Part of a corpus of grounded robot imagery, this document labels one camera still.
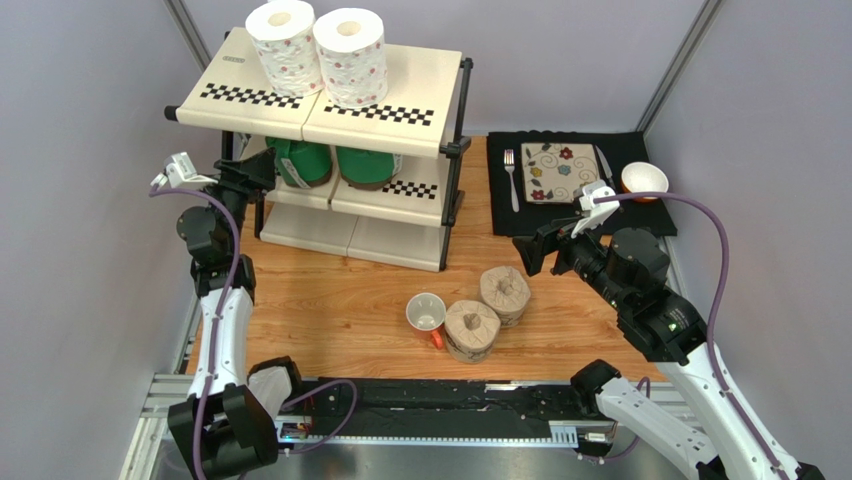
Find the plain white paper towel roll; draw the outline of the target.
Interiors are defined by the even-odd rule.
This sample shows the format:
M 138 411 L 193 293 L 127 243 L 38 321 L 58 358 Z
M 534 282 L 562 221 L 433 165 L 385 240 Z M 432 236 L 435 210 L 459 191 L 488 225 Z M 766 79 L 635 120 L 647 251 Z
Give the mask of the plain white paper towel roll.
M 305 1 L 268 1 L 255 8 L 245 28 L 273 90 L 287 97 L 321 91 L 313 7 Z

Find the green roll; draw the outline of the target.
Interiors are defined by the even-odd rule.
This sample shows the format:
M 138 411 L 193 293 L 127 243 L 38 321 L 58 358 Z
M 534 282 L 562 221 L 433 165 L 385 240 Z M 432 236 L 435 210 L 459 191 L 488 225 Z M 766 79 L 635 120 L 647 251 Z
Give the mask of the green roll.
M 336 146 L 335 153 L 341 178 L 359 190 L 381 189 L 402 169 L 401 154 L 343 146 Z
M 275 169 L 287 186 L 309 189 L 331 179 L 333 162 L 328 145 L 275 137 L 266 137 L 265 144 L 275 150 Z

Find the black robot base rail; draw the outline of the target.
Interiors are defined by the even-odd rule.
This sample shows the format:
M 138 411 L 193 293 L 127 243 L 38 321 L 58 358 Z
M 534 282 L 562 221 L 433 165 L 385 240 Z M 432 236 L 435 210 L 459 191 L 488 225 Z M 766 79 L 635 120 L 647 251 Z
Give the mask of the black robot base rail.
M 551 426 L 608 430 L 613 421 L 574 403 L 566 383 L 356 378 L 357 393 L 335 385 L 284 416 L 309 422 L 311 434 L 401 439 L 544 439 Z

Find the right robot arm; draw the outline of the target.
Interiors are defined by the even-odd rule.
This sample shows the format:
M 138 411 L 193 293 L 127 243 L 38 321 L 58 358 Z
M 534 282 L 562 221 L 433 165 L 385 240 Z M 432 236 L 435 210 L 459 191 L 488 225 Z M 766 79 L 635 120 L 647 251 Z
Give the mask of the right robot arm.
M 540 228 L 512 243 L 528 275 L 557 255 L 554 275 L 574 272 L 617 313 L 625 339 L 663 373 L 686 401 L 699 425 L 691 427 L 642 395 L 610 364 L 596 360 L 571 379 L 572 393 L 586 415 L 603 415 L 633 431 L 688 479 L 820 479 L 766 437 L 773 459 L 762 450 L 730 402 L 715 373 L 707 325 L 691 302 L 666 284 L 670 259 L 642 229 L 621 229 L 603 246 L 597 236 L 570 235 L 569 226 Z

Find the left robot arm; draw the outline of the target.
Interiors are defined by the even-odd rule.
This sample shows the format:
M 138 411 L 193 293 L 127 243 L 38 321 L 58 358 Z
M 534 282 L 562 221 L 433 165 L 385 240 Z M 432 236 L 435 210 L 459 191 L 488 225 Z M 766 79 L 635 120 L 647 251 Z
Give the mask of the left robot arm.
M 181 152 L 151 183 L 152 196 L 188 194 L 205 202 L 185 210 L 176 224 L 192 258 L 203 332 L 187 398 L 167 416 L 195 479 L 226 479 L 275 463 L 274 420 L 299 381 L 288 357 L 245 366 L 256 276 L 240 250 L 240 232 L 247 206 L 276 185 L 275 160 L 275 149 L 266 148 L 243 160 L 219 160 L 217 174 L 208 176 Z

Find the green roll front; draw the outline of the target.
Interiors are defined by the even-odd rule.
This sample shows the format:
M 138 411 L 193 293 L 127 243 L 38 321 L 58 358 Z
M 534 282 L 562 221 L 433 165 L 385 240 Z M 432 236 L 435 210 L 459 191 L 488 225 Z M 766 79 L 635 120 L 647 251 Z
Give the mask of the green roll front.
M 335 153 L 341 178 L 359 190 L 381 189 L 402 169 L 401 154 L 343 146 L 336 146 Z

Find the floral white paper towel roll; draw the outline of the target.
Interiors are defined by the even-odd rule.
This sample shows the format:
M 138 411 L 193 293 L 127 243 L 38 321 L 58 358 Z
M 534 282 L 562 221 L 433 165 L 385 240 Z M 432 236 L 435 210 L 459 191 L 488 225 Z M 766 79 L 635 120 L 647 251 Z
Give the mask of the floral white paper towel roll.
M 326 95 L 332 104 L 360 108 L 384 100 L 388 67 L 384 24 L 363 8 L 330 11 L 313 26 Z

